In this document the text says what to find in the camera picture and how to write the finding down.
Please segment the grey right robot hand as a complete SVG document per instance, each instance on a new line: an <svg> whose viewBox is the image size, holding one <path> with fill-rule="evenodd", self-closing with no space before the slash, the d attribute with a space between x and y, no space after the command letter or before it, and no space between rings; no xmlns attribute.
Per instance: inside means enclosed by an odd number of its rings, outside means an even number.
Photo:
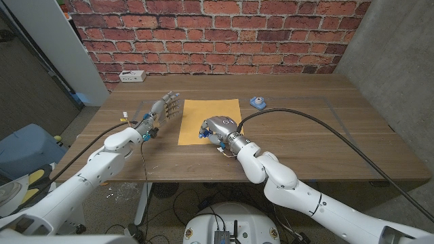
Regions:
<svg viewBox="0 0 434 244"><path fill-rule="evenodd" d="M227 148L235 155L250 142L237 131L236 122L226 116L206 119L199 129L199 138L208 138L212 144Z"/></svg>

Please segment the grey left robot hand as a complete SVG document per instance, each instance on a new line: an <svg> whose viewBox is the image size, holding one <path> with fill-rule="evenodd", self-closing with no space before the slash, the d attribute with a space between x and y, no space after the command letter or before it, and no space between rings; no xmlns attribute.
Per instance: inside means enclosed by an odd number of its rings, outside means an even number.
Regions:
<svg viewBox="0 0 434 244"><path fill-rule="evenodd" d="M159 128L180 112L179 93L170 91L156 101L135 127L144 141L156 138Z"/></svg>

